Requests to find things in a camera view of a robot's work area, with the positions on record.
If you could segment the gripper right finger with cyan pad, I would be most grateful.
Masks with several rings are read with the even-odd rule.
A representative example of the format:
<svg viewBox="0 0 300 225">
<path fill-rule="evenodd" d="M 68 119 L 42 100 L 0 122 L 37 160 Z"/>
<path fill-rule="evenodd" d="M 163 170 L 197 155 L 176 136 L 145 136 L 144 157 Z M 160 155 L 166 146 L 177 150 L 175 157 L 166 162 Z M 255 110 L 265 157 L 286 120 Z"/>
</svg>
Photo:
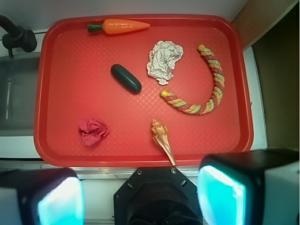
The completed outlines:
<svg viewBox="0 0 300 225">
<path fill-rule="evenodd" d="M 206 155 L 197 196 L 209 225 L 297 225 L 300 155 L 293 150 L 252 150 Z"/>
</svg>

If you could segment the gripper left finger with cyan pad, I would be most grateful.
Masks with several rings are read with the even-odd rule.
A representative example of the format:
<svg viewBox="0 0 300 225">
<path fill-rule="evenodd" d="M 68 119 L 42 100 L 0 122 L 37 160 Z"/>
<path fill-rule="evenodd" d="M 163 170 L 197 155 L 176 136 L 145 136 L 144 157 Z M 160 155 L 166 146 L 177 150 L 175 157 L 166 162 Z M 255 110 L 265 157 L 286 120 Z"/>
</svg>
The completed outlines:
<svg viewBox="0 0 300 225">
<path fill-rule="evenodd" d="M 1 172 L 2 225 L 82 225 L 84 215 L 83 183 L 72 169 Z"/>
</svg>

